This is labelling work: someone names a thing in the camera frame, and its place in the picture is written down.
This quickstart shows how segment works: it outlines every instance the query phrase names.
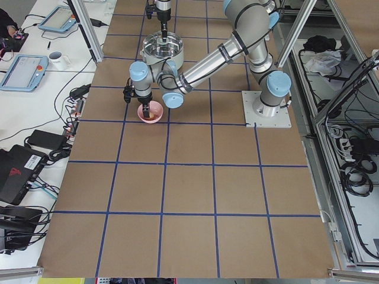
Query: black bag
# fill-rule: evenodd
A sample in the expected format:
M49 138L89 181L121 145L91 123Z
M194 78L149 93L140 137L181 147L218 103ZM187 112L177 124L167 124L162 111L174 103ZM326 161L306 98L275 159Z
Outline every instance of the black bag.
M322 35L316 35L308 39L303 44L305 50L314 51L316 53L326 50L336 50L336 40L334 38L326 38Z

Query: black power supply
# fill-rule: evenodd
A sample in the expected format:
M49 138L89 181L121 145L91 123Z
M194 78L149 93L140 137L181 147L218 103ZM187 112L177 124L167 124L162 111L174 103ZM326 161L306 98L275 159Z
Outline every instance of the black power supply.
M89 92L90 87L91 87L91 84L87 84L87 85L83 85L81 87L72 89L70 91L70 97L73 99L79 99Z
M58 150L67 144L67 138L63 135L34 130L27 143L45 149Z
M100 21L100 20L96 20L96 19L92 19L92 18L90 18L90 20L91 20L91 24L92 24L94 27L98 27L98 28L100 28L100 27L103 27L103 26L107 25L106 23L104 23L104 22L102 22L102 21Z

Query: white mug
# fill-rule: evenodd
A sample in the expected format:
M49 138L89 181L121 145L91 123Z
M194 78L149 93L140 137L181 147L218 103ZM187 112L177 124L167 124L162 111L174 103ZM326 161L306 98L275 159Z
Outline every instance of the white mug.
M71 64L71 61L68 58L68 56L63 56L62 52L60 51L54 51L50 53L49 59L53 63L53 65L56 67L56 69L58 69L59 71L66 70Z

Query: brown paper surface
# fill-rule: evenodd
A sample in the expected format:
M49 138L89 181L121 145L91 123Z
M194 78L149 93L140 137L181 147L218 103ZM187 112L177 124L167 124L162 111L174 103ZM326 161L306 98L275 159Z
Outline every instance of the brown paper surface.
M137 101L126 108L129 65L159 29L142 2L117 2L41 254L44 277L327 277L293 114L291 129L245 127L241 90L259 86L244 58L181 108L164 107L158 124L138 119ZM221 1L178 0L177 11L169 30L187 46L186 70L232 28ZM153 99L163 103L156 89Z

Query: metal base plate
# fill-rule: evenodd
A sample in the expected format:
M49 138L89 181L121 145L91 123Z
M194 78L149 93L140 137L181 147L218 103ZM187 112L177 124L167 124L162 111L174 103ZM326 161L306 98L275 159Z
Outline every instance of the metal base plate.
M261 95L260 91L242 91L243 110L247 127L259 128L291 128L290 116L287 108L281 108L275 117L266 118L253 110L253 103Z

